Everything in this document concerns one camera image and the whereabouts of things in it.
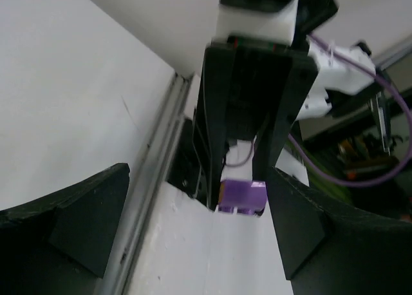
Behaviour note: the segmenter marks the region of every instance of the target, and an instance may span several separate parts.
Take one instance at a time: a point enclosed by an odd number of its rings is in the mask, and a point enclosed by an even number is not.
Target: orange component
[[[350,171],[349,173],[346,174],[346,176],[348,177],[348,180],[355,180],[356,179],[356,172],[354,171]]]
[[[225,190],[225,183],[224,182],[222,182],[221,184],[220,184],[220,190],[219,190],[219,200],[218,200],[218,203],[220,204],[221,203],[221,200],[223,199],[223,191]]]

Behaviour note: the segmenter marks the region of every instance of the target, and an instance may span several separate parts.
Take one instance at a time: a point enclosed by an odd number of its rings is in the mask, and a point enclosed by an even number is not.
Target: metal rail
[[[391,47],[377,57],[374,57],[372,61],[375,66],[379,66],[382,70],[385,70],[410,53],[412,53],[412,34],[394,45],[394,47]]]
[[[140,155],[141,164],[136,176],[131,174],[131,185],[118,226],[103,280],[95,289],[98,295],[124,293],[129,272],[138,254],[138,243],[143,237],[144,223],[150,204],[164,180],[173,144],[181,128],[180,119],[190,88],[190,81],[175,75],[155,120],[146,148]]]

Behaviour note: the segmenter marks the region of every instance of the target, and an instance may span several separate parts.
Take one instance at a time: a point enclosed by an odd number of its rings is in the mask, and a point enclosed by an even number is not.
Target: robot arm
[[[373,82],[307,40],[336,11],[334,0],[220,0],[193,120],[205,184],[192,196],[210,210],[219,204],[228,144],[255,143],[253,179],[264,182],[295,120],[331,113],[330,92],[350,98]],[[335,50],[374,70],[360,46]]]

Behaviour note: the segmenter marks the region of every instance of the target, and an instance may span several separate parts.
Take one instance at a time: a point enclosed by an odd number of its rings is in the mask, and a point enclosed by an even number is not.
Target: cable
[[[317,44],[320,48],[322,48],[324,51],[331,53],[330,45],[328,43],[322,41],[320,38],[314,36],[314,35],[309,35],[309,38]],[[380,84],[383,88],[387,89],[393,99],[398,103],[402,111],[405,113],[406,120],[409,126],[409,139],[412,139],[412,114],[405,103],[404,99],[400,96],[399,92],[383,77],[376,75],[373,71],[370,71],[369,69],[365,68],[364,66],[358,64],[357,62],[351,60],[350,58],[347,58],[338,52],[333,52],[333,56],[341,61],[345,62],[346,64],[355,67],[356,69],[363,71],[365,74],[369,75],[370,77],[374,78],[375,81]],[[412,142],[409,141],[409,146],[407,148],[407,153],[406,156],[402,159],[402,161],[399,162],[398,165],[396,165],[389,173],[386,173],[385,175],[382,175],[378,178],[367,180],[367,181],[362,181],[362,182],[351,182],[351,181],[346,181],[346,180],[341,180],[338,178],[335,178],[333,176],[330,176],[326,173],[323,173],[306,155],[304,150],[300,147],[298,142],[289,134],[288,136],[289,141],[295,146],[296,150],[300,153],[302,156],[302,159],[317,173],[319,176],[323,177],[327,181],[330,181],[334,184],[340,185],[340,186],[346,186],[346,187],[371,187],[371,186],[376,186],[378,184],[381,184],[385,181],[388,181],[389,179],[393,178],[396,176],[409,162],[409,159],[412,157]]]
[[[226,166],[227,167],[233,167],[233,168],[244,166],[250,160],[250,158],[253,154],[253,149],[254,149],[254,142],[252,141],[250,143],[249,153],[248,153],[247,157],[242,162],[238,162],[238,163],[235,163],[235,164],[226,164]]]

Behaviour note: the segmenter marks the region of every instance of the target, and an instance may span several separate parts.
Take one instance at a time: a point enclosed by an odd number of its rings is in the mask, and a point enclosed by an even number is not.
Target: white ceiling
[[[92,0],[178,72],[201,70],[219,0]],[[338,0],[319,35],[349,46],[365,39],[374,55],[412,33],[412,0]]]

